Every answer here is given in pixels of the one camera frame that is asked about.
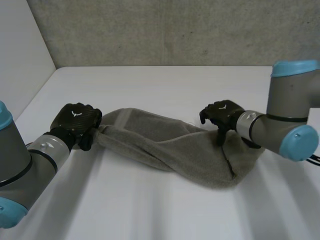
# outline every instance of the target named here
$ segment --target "light blue joint cap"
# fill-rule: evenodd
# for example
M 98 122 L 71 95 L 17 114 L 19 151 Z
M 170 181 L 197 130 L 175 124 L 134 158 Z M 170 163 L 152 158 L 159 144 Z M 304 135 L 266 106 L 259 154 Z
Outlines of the light blue joint cap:
M 6 105 L 0 101 L 0 130 L 7 127 L 13 118 L 11 113 L 8 111 Z
M 310 125 L 291 130 L 282 140 L 279 154 L 294 162 L 304 161 L 314 154 L 319 145 L 317 131 Z
M 0 197 L 0 228 L 9 229 L 16 226 L 27 213 L 28 210 L 21 204 Z
M 277 61 L 272 66 L 271 77 L 286 77 L 297 74 L 304 74 L 319 69 L 317 60 L 301 61 Z

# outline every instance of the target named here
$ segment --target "logo on robotic hand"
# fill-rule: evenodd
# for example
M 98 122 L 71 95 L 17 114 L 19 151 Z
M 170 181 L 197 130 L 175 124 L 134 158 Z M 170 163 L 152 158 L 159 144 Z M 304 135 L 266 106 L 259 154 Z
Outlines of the logo on robotic hand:
M 81 113 L 74 113 L 74 111 L 71 111 L 71 113 L 72 113 L 73 117 L 82 115 L 82 112 Z

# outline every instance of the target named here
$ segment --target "gray towel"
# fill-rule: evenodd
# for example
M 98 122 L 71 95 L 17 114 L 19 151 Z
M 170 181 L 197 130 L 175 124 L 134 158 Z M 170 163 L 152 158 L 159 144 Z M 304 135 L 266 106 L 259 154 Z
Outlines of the gray towel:
M 249 148 L 234 131 L 227 133 L 222 149 L 215 144 L 216 130 L 136 108 L 104 115 L 94 138 L 120 155 L 220 189 L 238 184 L 264 151 Z

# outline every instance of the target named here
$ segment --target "white table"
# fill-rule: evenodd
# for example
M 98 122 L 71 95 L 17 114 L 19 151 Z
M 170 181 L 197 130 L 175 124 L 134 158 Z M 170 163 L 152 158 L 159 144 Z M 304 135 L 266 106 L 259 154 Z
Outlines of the white table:
M 32 142 L 65 104 L 81 102 L 105 114 L 134 107 L 200 127 L 199 111 L 215 101 L 265 112 L 270 73 L 271 67 L 65 67 L 16 124 Z M 309 122 L 318 131 L 319 119 L 312 110 Z M 236 188 L 221 191 L 95 147 L 73 151 L 29 214 L 0 230 L 0 239 L 316 240 L 319 203 L 320 168 L 269 151 Z

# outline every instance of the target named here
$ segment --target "robotic arm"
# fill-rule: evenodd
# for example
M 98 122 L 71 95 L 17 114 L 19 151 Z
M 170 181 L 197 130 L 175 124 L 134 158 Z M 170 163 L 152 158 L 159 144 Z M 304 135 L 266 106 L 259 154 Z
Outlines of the robotic arm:
M 298 162 L 310 158 L 319 144 L 317 131 L 307 125 L 310 108 L 320 108 L 318 62 L 280 61 L 272 69 L 266 114 L 224 100 L 209 104 L 200 119 L 218 126 L 220 146 L 227 131 L 235 130 L 250 147 L 261 146 Z
M 0 228 L 12 228 L 28 213 L 77 145 L 88 151 L 91 130 L 102 118 L 90 105 L 67 104 L 50 131 L 25 146 L 11 113 L 0 101 Z
M 317 61 L 278 62 L 273 66 L 266 114 L 224 100 L 208 105 L 200 119 L 218 126 L 220 146 L 227 131 L 235 130 L 251 148 L 264 147 L 303 161 L 319 144 L 317 131 L 307 125 L 310 108 L 320 108 Z M 101 111 L 90 105 L 67 104 L 50 131 L 26 147 L 11 113 L 0 101 L 0 228 L 20 222 L 74 146 L 84 151 L 91 148 L 91 130 L 98 128 L 101 119 Z

